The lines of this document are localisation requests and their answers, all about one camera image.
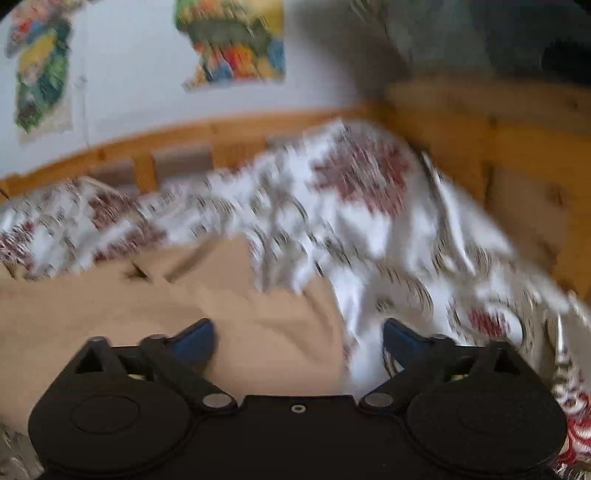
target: folded clothing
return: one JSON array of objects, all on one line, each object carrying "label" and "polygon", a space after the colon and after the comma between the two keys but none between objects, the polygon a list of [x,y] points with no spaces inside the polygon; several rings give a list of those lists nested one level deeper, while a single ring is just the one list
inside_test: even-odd
[{"label": "folded clothing", "polygon": [[204,375],[238,400],[339,393],[342,319],[330,283],[262,293],[249,262],[246,238],[209,237],[52,280],[0,278],[2,421],[26,432],[35,402],[88,337],[133,345],[203,317],[217,331]]}]

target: bed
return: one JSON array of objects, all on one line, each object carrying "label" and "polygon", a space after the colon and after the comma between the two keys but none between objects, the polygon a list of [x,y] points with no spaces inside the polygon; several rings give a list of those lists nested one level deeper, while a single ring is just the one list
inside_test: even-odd
[{"label": "bed", "polygon": [[[589,108],[591,95],[575,87],[421,77],[352,108],[147,132],[0,180],[11,199],[0,206],[0,258],[13,276],[40,279],[203,232],[246,232],[261,288],[298,288],[310,271],[331,279],[346,325],[348,393],[397,371],[377,319],[472,345],[509,337],[569,419],[557,471],[584,475]],[[216,171],[160,191],[155,152],[195,142],[210,147]],[[141,197],[84,177],[129,158]],[[567,192],[567,236],[550,275],[483,214],[500,167]]]}]

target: circular disc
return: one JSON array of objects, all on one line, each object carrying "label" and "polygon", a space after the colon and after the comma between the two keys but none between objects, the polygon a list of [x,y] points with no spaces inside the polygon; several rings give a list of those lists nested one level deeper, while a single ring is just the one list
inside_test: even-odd
[{"label": "circular disc", "polygon": [[153,464],[189,425],[189,407],[175,392],[97,372],[48,391],[31,413],[29,435],[51,466],[109,475]]},{"label": "circular disc", "polygon": [[439,462],[488,475],[524,472],[552,460],[566,435],[550,393],[518,377],[469,378],[416,396],[407,412],[419,444]]}]

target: dark object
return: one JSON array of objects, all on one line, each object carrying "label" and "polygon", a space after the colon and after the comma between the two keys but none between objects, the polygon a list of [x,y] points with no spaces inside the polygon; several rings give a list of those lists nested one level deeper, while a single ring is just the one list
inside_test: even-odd
[{"label": "dark object", "polygon": [[557,478],[565,418],[509,343],[459,347],[390,319],[384,345],[406,369],[358,405],[248,396],[240,407],[196,373],[214,345],[207,319],[137,347],[90,339],[31,413],[41,479]]},{"label": "dark object", "polygon": [[591,47],[575,41],[556,41],[544,50],[542,69],[561,80],[591,85]]}]

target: colorful wall decal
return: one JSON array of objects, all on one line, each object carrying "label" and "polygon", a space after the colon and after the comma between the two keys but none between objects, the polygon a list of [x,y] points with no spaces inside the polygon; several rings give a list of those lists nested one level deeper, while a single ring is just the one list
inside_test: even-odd
[{"label": "colorful wall decal", "polygon": [[21,128],[21,144],[72,128],[70,102],[64,99],[71,31],[70,21],[59,19],[18,58],[15,122]]},{"label": "colorful wall decal", "polygon": [[84,0],[24,0],[12,11],[6,54],[11,57],[31,45],[54,23],[83,5]]},{"label": "colorful wall decal", "polygon": [[199,56],[185,90],[284,78],[282,0],[177,0],[174,20]]}]

